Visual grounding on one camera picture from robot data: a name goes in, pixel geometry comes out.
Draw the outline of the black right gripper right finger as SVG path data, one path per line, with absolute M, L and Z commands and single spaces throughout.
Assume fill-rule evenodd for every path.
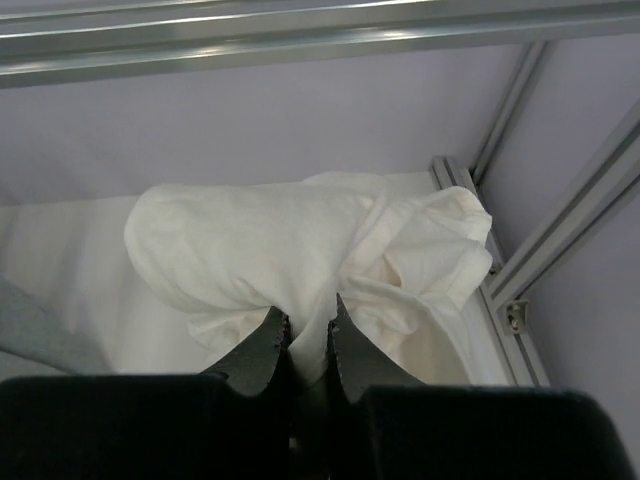
M 329 404 L 355 404 L 370 387 L 420 387 L 353 322 L 336 295 L 336 317 L 327 331 L 325 384 Z

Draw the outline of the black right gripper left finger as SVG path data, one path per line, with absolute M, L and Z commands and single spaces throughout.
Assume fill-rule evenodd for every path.
M 239 395 L 257 397 L 288 379 L 289 345 L 289 318 L 271 307 L 256 330 L 201 375 L 225 381 Z

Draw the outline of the white tank top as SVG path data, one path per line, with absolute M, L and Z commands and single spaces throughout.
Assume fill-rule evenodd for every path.
M 131 263 L 191 336 L 221 356 L 270 308 L 290 320 L 306 382 L 325 371 L 327 327 L 359 333 L 426 383 L 477 379 L 462 311 L 492 258 L 491 217 L 463 187 L 411 194 L 383 176 L 329 172 L 254 186 L 165 184 L 124 228 Z

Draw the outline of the grey tank top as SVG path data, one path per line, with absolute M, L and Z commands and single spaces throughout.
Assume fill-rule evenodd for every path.
M 1 281 L 1 379 L 110 374 L 90 340 L 66 330 L 36 300 Z

